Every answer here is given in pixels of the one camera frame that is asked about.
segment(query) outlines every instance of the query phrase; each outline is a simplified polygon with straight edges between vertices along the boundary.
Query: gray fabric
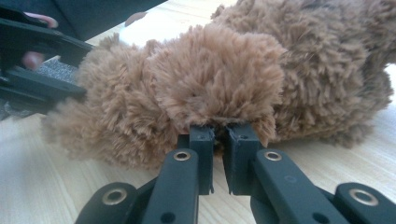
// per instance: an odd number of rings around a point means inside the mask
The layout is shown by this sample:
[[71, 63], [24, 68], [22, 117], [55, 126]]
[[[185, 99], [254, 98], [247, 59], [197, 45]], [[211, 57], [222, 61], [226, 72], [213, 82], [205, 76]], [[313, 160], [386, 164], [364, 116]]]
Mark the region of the gray fabric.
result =
[[[69, 83], [75, 83], [74, 74], [76, 71], [76, 67], [60, 63], [57, 59], [51, 59], [43, 63], [41, 67], [38, 68], [37, 73], [46, 77], [53, 77]], [[15, 110], [9, 102], [0, 99], [0, 120], [8, 116], [25, 118], [32, 114], [34, 113], [28, 110]]]

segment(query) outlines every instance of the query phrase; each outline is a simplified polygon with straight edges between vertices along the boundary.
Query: black metal frame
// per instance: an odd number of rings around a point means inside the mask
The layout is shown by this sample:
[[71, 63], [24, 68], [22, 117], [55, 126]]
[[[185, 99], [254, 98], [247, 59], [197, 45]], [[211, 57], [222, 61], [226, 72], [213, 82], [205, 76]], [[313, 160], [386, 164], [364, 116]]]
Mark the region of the black metal frame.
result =
[[[335, 195], [317, 188], [287, 156], [263, 149], [249, 124], [226, 127], [223, 157], [230, 192], [248, 195], [257, 223], [392, 223], [396, 205], [362, 184], [338, 186]], [[213, 192], [214, 131], [191, 126], [170, 152], [160, 174], [140, 189], [113, 183], [99, 189], [78, 216], [77, 224], [180, 223], [198, 220], [198, 195]], [[106, 195], [126, 190], [125, 200], [112, 205]]]

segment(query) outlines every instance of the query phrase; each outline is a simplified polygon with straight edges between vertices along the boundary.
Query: light wood surface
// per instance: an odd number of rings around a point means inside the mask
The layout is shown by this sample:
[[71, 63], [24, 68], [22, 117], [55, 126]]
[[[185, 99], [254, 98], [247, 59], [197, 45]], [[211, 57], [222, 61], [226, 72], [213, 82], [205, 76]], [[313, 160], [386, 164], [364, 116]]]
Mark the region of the light wood surface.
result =
[[[205, 24], [220, 3], [233, 2], [168, 1], [152, 10], [166, 12], [186, 25]], [[90, 42], [95, 44], [120, 28], [121, 25]], [[394, 67], [391, 73], [396, 83]], [[42, 140], [41, 118], [34, 115], [0, 121], [0, 223], [73, 223], [102, 186], [120, 181], [140, 187], [157, 174], [122, 170], [99, 161], [70, 161]], [[375, 117], [375, 133], [358, 147], [345, 149], [301, 140], [273, 147], [285, 150], [323, 189], [334, 192], [341, 183], [359, 182], [396, 202], [395, 123], [396, 103], [392, 103]], [[200, 197], [199, 223], [255, 223], [249, 197], [229, 195], [222, 164], [215, 161], [214, 166], [215, 194]]]

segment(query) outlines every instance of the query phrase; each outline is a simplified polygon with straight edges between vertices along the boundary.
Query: metal screw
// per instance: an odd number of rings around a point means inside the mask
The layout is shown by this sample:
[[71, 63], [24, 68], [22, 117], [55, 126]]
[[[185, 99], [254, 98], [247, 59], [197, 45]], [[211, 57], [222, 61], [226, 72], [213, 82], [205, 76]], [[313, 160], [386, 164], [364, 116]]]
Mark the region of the metal screw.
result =
[[174, 159], [177, 161], [187, 161], [191, 158], [191, 154], [186, 151], [179, 151], [174, 155]]

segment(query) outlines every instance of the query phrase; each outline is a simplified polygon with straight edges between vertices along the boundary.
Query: stuffed animal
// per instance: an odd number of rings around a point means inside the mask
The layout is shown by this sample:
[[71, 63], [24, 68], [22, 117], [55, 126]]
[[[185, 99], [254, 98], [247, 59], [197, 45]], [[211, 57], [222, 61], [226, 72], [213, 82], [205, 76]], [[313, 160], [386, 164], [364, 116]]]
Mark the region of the stuffed animal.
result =
[[144, 47], [118, 35], [82, 62], [85, 101], [43, 120], [72, 158], [157, 167], [190, 125], [249, 122], [262, 144], [353, 147], [392, 95], [396, 0], [240, 0], [206, 26]]

